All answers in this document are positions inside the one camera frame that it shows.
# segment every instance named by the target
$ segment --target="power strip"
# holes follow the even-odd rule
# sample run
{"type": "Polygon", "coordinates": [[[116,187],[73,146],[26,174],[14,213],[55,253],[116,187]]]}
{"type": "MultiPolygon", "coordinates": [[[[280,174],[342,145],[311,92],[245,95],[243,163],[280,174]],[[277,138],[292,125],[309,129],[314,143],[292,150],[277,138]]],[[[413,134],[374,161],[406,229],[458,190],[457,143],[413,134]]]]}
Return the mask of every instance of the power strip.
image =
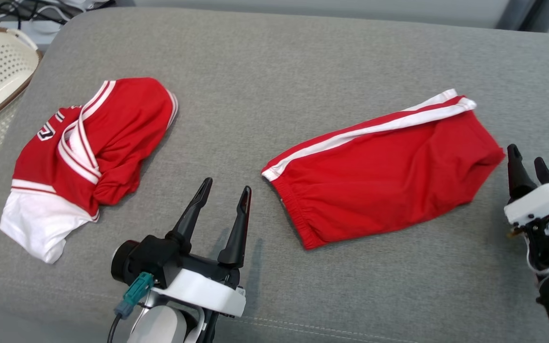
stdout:
{"type": "MultiPolygon", "coordinates": [[[[56,33],[61,29],[61,24],[49,20],[22,21],[20,30],[37,44],[41,51],[46,51],[56,33]]],[[[0,28],[16,29],[17,21],[2,21],[0,28]]]]}

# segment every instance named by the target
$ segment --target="basket handle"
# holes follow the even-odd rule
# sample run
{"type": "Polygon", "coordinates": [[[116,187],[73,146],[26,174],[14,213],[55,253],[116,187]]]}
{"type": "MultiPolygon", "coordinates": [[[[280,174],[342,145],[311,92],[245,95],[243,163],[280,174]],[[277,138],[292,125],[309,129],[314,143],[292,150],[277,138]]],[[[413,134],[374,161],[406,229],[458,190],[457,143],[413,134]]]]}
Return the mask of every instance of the basket handle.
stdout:
{"type": "Polygon", "coordinates": [[[7,29],[7,32],[8,33],[11,33],[15,36],[17,36],[20,41],[23,41],[23,43],[25,43],[26,45],[30,46],[33,50],[37,50],[37,45],[35,45],[35,43],[33,43],[33,41],[31,40],[31,38],[28,37],[28,35],[26,35],[24,32],[22,32],[21,30],[17,30],[17,29],[7,29]]]}

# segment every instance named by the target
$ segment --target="black cable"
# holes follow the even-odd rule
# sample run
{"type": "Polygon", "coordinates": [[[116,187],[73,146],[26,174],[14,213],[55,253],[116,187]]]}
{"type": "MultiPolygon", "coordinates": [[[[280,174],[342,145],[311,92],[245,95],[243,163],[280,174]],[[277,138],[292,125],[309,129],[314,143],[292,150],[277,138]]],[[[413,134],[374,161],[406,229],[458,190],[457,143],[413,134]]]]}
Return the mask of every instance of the black cable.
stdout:
{"type": "Polygon", "coordinates": [[[20,27],[21,27],[20,12],[18,11],[18,9],[16,7],[13,6],[12,2],[2,2],[2,3],[0,3],[0,13],[6,14],[6,15],[14,13],[14,15],[16,15],[17,20],[18,20],[17,28],[20,30],[20,27]],[[4,6],[12,6],[12,8],[6,10],[6,9],[2,8],[4,6]]]}
{"type": "Polygon", "coordinates": [[[111,6],[116,6],[116,0],[109,0],[108,2],[104,2],[99,7],[94,7],[93,9],[89,9],[89,10],[86,10],[86,11],[94,11],[94,10],[105,9],[105,8],[111,7],[111,6]]]}
{"type": "MultiPolygon", "coordinates": [[[[43,4],[45,6],[52,6],[52,3],[51,2],[46,2],[46,1],[43,1],[43,0],[26,0],[26,1],[32,1],[33,2],[33,8],[30,8],[28,6],[25,6],[24,4],[19,4],[17,2],[2,2],[0,3],[0,13],[1,14],[5,14],[5,15],[15,15],[15,17],[17,17],[18,21],[29,21],[33,18],[40,18],[40,19],[43,19],[43,20],[50,20],[50,21],[53,21],[53,22],[57,22],[58,24],[61,24],[61,25],[64,25],[64,24],[67,24],[67,20],[64,20],[64,19],[57,19],[57,18],[53,18],[53,17],[50,17],[48,15],[44,15],[43,13],[37,13],[37,6],[39,4],[43,4]],[[2,7],[4,6],[10,6],[11,8],[10,9],[3,9],[2,7]],[[20,10],[19,9],[23,9],[24,11],[28,11],[30,14],[29,15],[22,15],[20,13],[20,10]]],[[[63,9],[61,7],[58,7],[61,12],[63,12],[65,15],[67,15],[68,17],[74,17],[74,15],[72,13],[70,13],[69,11],[67,11],[66,9],[63,9]]]]}
{"type": "Polygon", "coordinates": [[[109,329],[109,336],[107,336],[107,343],[113,343],[113,333],[116,331],[120,318],[122,318],[122,315],[118,313],[113,319],[112,327],[109,329]]]}
{"type": "MultiPolygon", "coordinates": [[[[65,2],[63,2],[63,0],[55,0],[55,1],[58,2],[59,4],[65,6],[65,7],[69,7],[70,9],[74,9],[74,10],[76,10],[76,11],[79,11],[79,9],[77,9],[76,7],[73,7],[73,6],[70,6],[70,5],[68,5],[68,4],[65,4],[65,2]]],[[[59,9],[60,9],[61,11],[63,11],[63,13],[65,13],[65,14],[67,15],[67,17],[74,17],[74,15],[73,15],[72,13],[70,13],[69,11],[66,11],[66,10],[64,10],[64,9],[62,9],[62,8],[60,8],[60,7],[59,7],[59,9]]]]}

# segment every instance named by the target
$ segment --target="teal connector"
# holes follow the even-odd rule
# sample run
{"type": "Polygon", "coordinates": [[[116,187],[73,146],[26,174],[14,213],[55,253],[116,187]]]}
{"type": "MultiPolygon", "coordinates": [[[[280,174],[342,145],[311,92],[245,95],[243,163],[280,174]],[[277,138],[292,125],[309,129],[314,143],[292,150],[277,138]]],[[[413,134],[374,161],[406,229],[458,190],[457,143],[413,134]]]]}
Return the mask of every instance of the teal connector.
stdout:
{"type": "Polygon", "coordinates": [[[137,306],[139,300],[145,297],[150,289],[154,287],[154,276],[150,273],[142,272],[124,293],[122,301],[116,306],[113,312],[120,315],[122,319],[131,315],[133,308],[137,306]]]}

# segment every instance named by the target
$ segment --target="red shorts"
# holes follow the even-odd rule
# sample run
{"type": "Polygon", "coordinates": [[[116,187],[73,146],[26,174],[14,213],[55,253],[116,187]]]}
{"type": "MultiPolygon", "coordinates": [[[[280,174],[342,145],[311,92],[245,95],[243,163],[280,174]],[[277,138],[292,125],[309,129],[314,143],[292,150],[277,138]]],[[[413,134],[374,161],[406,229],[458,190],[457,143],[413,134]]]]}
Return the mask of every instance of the red shorts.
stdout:
{"type": "Polygon", "coordinates": [[[454,89],[305,141],[268,162],[306,249],[392,232],[470,202],[503,150],[454,89]]]}

